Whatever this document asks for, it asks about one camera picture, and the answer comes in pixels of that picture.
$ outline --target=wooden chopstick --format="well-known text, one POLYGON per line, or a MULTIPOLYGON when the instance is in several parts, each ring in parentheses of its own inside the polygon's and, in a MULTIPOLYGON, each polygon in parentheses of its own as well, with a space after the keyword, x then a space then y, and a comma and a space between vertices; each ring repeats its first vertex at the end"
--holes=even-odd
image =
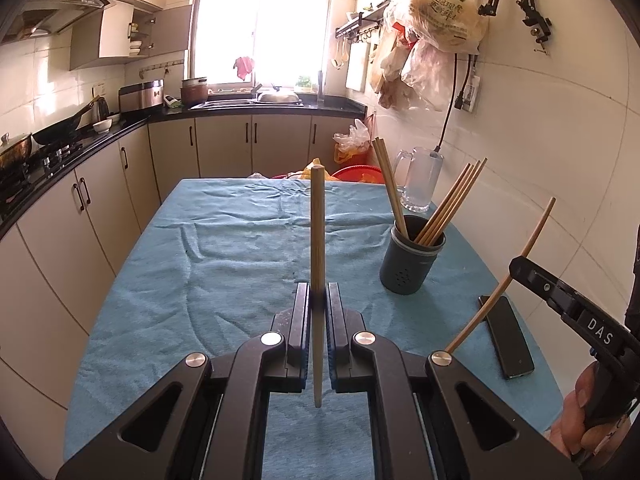
POLYGON ((322 406, 324 349, 324 166, 311 167, 311 333, 314 404, 322 406))
POLYGON ((462 170, 462 172, 458 175, 458 178, 453 183, 453 186, 451 186, 451 189, 449 189, 449 192, 446 194, 446 196, 442 199, 442 202, 440 202, 440 205, 436 208, 436 211, 433 213, 433 215, 431 215, 431 218, 429 218, 429 221, 425 224, 425 226, 422 228, 422 230, 418 233, 417 237, 414 238, 414 242, 415 243, 417 243, 417 244, 420 243, 420 239, 433 226, 434 222, 437 221, 438 216, 440 216, 442 214, 442 212, 447 208, 447 204, 449 204, 449 201, 451 200, 451 197, 454 195, 454 193, 458 189, 458 186, 460 185, 460 183, 462 182, 462 180, 466 176, 466 173, 467 173, 467 171, 469 171, 469 168, 471 168, 471 164, 467 164, 465 166, 465 169, 462 170))
MULTIPOLYGON (((551 214, 551 210, 553 209, 553 206, 555 203, 556 203, 555 197, 551 197, 551 200, 549 200, 549 203, 547 204, 545 211, 542 213, 542 216, 538 221, 538 225, 536 225, 536 228, 534 229, 533 233, 529 237, 529 240, 527 241, 522 252, 520 253, 520 256, 524 256, 525 258, 529 256, 529 253, 531 252, 531 248, 533 247, 533 244, 536 243, 536 240, 538 240, 538 237, 540 236, 540 231, 542 231, 542 228, 545 226, 546 220, 549 218, 549 215, 551 214)), ((504 294, 504 291, 507 290, 507 287, 511 283, 511 279, 512 279, 511 275, 507 273, 507 275, 502 279, 502 281, 495 288, 495 290, 493 291, 489 299, 486 300, 482 308, 478 310, 476 315, 472 317, 471 321, 469 321, 469 323, 466 324, 466 326, 455 337, 455 339, 451 343, 449 343, 449 346, 447 346, 446 348, 446 351, 448 353, 451 354, 452 352, 454 352, 456 348, 458 348, 464 342, 464 340, 469 336, 469 334, 473 332, 476 326, 480 324, 480 322, 486 317, 486 315, 489 314, 491 309, 494 307, 495 303, 498 301, 498 298, 500 298, 500 296, 504 294)))
POLYGON ((430 242, 430 240, 433 238, 433 235, 435 234, 436 230, 439 228, 439 226, 442 225, 442 223, 444 222, 444 219, 447 217, 447 214, 449 214, 449 211, 451 210, 451 208, 456 204, 459 197, 464 192, 466 185, 473 178, 474 172, 478 167, 478 164, 480 164, 480 161, 478 161, 475 165, 471 166, 471 168, 466 172, 462 181, 460 181, 459 186, 456 188, 455 192, 447 202, 447 205, 444 206, 444 208, 442 208, 440 215, 434 220, 434 222, 431 224, 431 227, 422 236, 422 238, 420 238, 420 240, 418 241, 418 244, 428 246, 428 242, 430 242))
POLYGON ((466 196, 469 194, 469 191, 471 191, 471 188, 476 183, 476 180, 478 180, 478 177, 480 176, 480 173, 482 172, 482 169, 484 168, 485 164, 486 164, 486 157, 482 162, 478 160, 478 162, 474 167, 474 172, 472 173, 472 176, 469 178, 468 182, 465 184, 465 187, 463 188, 462 192, 460 192, 459 195, 456 197, 456 201, 452 204, 451 208, 447 211, 447 215, 444 218, 442 218, 441 221, 438 222, 438 225, 434 229, 434 232, 433 232, 433 235, 431 235, 431 238, 426 241, 425 245, 427 247, 436 243, 436 241, 438 240, 438 238, 440 237, 444 229, 447 227, 447 225, 449 225, 449 222, 451 222, 451 219, 453 218, 453 216, 458 212, 458 209, 460 209, 460 206, 465 201, 466 196))
POLYGON ((398 197, 398 188, 396 187, 396 180, 391 171, 391 162, 389 161, 389 155, 386 151, 384 139, 376 137, 373 139, 373 149, 376 150, 376 156, 378 157, 378 163, 380 164, 380 171, 385 179, 386 194, 389 196, 389 202, 391 203, 391 211, 394 213, 396 219, 396 225, 398 230, 405 238, 409 235, 406 231, 406 223, 404 222, 404 215, 402 214, 402 205, 398 197))

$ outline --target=table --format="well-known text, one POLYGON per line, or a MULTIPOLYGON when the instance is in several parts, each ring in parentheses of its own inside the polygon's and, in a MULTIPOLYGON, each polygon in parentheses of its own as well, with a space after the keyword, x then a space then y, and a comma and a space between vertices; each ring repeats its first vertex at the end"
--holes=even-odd
MULTIPOLYGON (((402 350, 442 349, 496 279, 455 227, 421 290, 386 290, 378 270, 393 216, 385 187, 326 183, 326 278, 369 330, 402 350)), ((162 204, 98 315, 68 410, 65 459, 189 352, 235 351, 293 306, 309 280, 309 181, 183 180, 162 204)), ((520 320, 536 370, 505 381, 482 324, 456 358, 537 430, 562 398, 520 320)), ((337 395, 324 365, 323 402, 311 372, 300 395, 271 396, 263 479, 371 479, 366 394, 337 395)))

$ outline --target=white bowl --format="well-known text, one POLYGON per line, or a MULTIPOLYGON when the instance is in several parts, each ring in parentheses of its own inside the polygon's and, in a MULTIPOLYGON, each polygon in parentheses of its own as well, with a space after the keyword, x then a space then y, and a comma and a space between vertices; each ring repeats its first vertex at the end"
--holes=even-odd
POLYGON ((99 123, 94 124, 94 130, 97 134, 103 134, 104 132, 108 132, 109 128, 111 128, 111 119, 105 119, 100 121, 99 123))

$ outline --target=window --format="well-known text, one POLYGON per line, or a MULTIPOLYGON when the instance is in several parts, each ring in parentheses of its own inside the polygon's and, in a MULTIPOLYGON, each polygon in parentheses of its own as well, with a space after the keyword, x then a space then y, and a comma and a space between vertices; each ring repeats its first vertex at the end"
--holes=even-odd
POLYGON ((265 86, 293 87, 301 76, 315 81, 327 10, 328 0, 199 0, 192 75, 237 86, 234 63, 249 56, 265 86))

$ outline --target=metal screw cap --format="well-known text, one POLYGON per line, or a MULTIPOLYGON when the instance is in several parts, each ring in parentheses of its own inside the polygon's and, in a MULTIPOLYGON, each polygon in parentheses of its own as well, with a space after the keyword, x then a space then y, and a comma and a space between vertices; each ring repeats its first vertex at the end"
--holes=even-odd
POLYGON ((444 350, 438 350, 431 354, 431 361, 438 366, 449 366, 453 361, 453 357, 444 350))
POLYGON ((353 336, 356 343, 361 345, 370 345, 375 342, 376 336, 374 336, 371 332, 358 332, 355 336, 353 336))
POLYGON ((260 338, 260 342, 263 345, 274 346, 277 345, 280 341, 282 341, 282 336, 277 332, 267 332, 262 334, 260 338))
POLYGON ((189 354, 187 355, 187 357, 184 358, 184 362, 187 364, 188 367, 191 368, 197 368, 198 366, 202 366, 204 364, 204 361, 206 361, 207 358, 204 357, 204 354, 201 354, 200 352, 194 352, 193 354, 189 354))

